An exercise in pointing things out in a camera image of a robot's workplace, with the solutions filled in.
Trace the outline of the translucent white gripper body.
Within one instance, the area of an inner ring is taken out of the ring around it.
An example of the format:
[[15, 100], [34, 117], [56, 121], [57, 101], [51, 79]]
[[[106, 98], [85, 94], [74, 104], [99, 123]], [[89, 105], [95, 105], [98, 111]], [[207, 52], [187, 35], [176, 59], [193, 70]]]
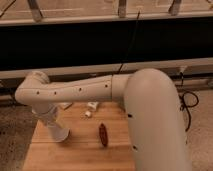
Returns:
[[35, 105], [32, 107], [32, 113], [45, 125], [56, 123], [58, 109], [54, 104]]

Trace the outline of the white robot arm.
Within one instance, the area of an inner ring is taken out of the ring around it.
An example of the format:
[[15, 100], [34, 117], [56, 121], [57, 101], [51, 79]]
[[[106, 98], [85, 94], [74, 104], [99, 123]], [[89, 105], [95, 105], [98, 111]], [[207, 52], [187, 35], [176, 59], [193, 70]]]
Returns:
[[65, 83], [52, 83], [46, 73], [32, 71], [16, 89], [15, 99], [32, 109], [56, 142], [69, 135], [57, 122], [58, 103], [121, 101], [136, 171], [192, 171], [178, 90], [158, 69]]

